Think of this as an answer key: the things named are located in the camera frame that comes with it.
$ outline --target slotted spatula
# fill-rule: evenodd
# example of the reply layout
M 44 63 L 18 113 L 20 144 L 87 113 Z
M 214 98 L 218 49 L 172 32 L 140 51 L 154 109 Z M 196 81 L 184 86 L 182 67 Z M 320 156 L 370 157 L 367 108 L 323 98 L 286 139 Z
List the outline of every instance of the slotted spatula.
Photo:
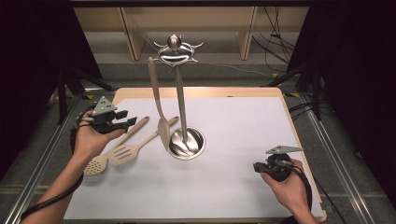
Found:
M 114 146 L 105 154 L 94 157 L 87 167 L 85 167 L 84 175 L 98 175 L 102 173 L 107 168 L 107 154 L 113 153 L 114 148 L 120 146 L 126 140 L 128 140 L 132 135 L 137 133 L 145 124 L 149 122 L 149 117 L 144 117 L 139 122 L 137 122 L 131 130 L 128 131 Z
M 173 126 L 177 121 L 178 121 L 178 117 L 169 119 L 168 121 L 169 127 Z M 143 142 L 141 142 L 138 145 L 135 146 L 123 145 L 116 147 L 114 148 L 111 154 L 107 154 L 108 160 L 112 165 L 121 165 L 127 161 L 131 161 L 134 158 L 136 158 L 140 148 L 142 148 L 145 144 L 147 144 L 149 141 L 151 141 L 158 135 L 159 135 L 159 130 L 157 130 L 155 133 L 150 135 L 148 138 L 146 138 Z

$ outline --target forearm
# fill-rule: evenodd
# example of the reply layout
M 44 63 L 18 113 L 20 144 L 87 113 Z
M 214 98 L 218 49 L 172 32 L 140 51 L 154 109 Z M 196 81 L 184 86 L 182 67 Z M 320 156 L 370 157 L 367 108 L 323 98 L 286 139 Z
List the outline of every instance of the forearm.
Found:
M 81 177 L 87 164 L 88 161 L 84 159 L 72 158 L 38 202 L 42 203 L 70 189 Z M 71 198 L 72 195 L 69 195 L 57 203 L 34 212 L 22 223 L 61 223 Z
M 290 211 L 299 224 L 318 223 L 307 207 L 294 207 L 291 208 Z

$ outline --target wooden spoon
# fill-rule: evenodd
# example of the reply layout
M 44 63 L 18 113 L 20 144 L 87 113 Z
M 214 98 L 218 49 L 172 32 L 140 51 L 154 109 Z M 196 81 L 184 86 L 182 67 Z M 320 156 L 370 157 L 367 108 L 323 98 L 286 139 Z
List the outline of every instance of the wooden spoon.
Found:
M 148 72 L 149 72 L 149 79 L 151 80 L 152 91 L 154 93 L 155 105 L 157 106 L 158 113 L 160 114 L 160 120 L 158 121 L 158 132 L 160 134 L 161 140 L 163 141 L 163 146 L 165 147 L 165 149 L 168 149 L 171 134 L 169 131 L 168 121 L 163 115 L 157 72 L 155 68 L 155 63 L 151 57 L 148 58 Z
M 177 123 L 178 117 L 174 117 L 172 119 L 169 119 L 168 126 L 173 126 L 175 123 Z M 137 153 L 139 152 L 140 148 L 142 148 L 145 144 L 147 144 L 149 141 L 154 139 L 156 136 L 158 136 L 159 130 L 157 130 L 155 133 L 150 135 L 148 138 L 146 138 L 143 142 L 136 146 L 131 146 L 131 145 L 123 145 L 114 148 L 113 153 L 107 155 L 108 160 L 112 165 L 120 165 L 123 164 L 127 161 L 131 161 L 134 158 L 136 158 Z
M 85 167 L 84 170 L 84 175 L 98 175 L 102 173 L 106 167 L 107 167 L 107 155 L 112 154 L 114 149 L 118 146 L 120 146 L 122 143 L 124 143 L 126 140 L 128 140 L 132 135 L 137 133 L 145 124 L 149 122 L 149 117 L 144 117 L 139 122 L 137 122 L 134 127 L 129 130 L 128 133 L 126 133 L 120 141 L 118 141 L 114 146 L 105 154 L 96 156 L 92 158 L 90 163 L 88 163 L 87 167 Z

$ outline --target white table surface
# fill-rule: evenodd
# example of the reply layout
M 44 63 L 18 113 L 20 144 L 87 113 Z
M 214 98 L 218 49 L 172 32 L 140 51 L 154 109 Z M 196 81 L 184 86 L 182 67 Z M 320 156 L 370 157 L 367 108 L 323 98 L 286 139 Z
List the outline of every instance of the white table surface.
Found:
M 298 146 L 280 97 L 186 98 L 188 126 L 202 131 L 205 151 L 196 159 L 180 161 L 163 147 L 158 136 L 143 147 L 134 161 L 107 165 L 96 176 L 86 176 L 65 214 L 65 219 L 132 221 L 268 220 L 288 217 L 274 193 L 253 170 L 265 161 L 267 149 Z M 178 116 L 177 98 L 162 98 L 163 113 Z M 129 118 L 150 117 L 148 124 L 127 140 L 137 145 L 157 130 L 159 115 L 154 99 L 121 101 L 118 110 Z M 180 128 L 180 121 L 171 133 Z M 104 153 L 118 139 L 111 141 Z M 303 161 L 304 153 L 290 153 Z M 312 213 L 324 217 L 314 187 Z

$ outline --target stainless steel utensil stand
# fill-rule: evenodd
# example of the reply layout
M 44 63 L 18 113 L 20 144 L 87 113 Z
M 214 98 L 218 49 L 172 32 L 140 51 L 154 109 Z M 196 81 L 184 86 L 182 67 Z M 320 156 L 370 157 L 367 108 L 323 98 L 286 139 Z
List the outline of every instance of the stainless steel utensil stand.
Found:
M 198 63 L 193 59 L 194 50 L 201 47 L 204 43 L 192 46 L 181 42 L 181 37 L 176 35 L 169 36 L 167 45 L 161 46 L 158 51 L 156 61 L 172 66 L 176 74 L 178 109 L 181 119 L 181 129 L 176 130 L 170 139 L 168 152 L 175 158 L 186 161 L 199 156 L 205 148 L 205 137 L 196 128 L 188 127 L 186 120 L 186 108 L 184 104 L 183 79 L 181 75 L 181 65 L 187 62 Z

